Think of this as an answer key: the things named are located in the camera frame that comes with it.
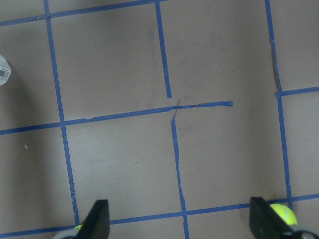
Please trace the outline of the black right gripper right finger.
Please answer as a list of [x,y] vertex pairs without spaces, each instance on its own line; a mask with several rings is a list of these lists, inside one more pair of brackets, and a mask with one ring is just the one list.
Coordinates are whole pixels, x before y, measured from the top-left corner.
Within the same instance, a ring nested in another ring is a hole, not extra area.
[[293,226],[287,225],[262,197],[250,198],[249,228],[256,239],[292,239]]

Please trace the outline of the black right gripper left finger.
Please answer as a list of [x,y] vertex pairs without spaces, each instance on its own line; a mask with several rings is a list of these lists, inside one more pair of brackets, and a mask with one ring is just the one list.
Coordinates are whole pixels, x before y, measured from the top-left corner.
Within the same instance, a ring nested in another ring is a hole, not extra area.
[[97,200],[82,223],[77,239],[107,239],[110,233],[110,214],[107,199]]

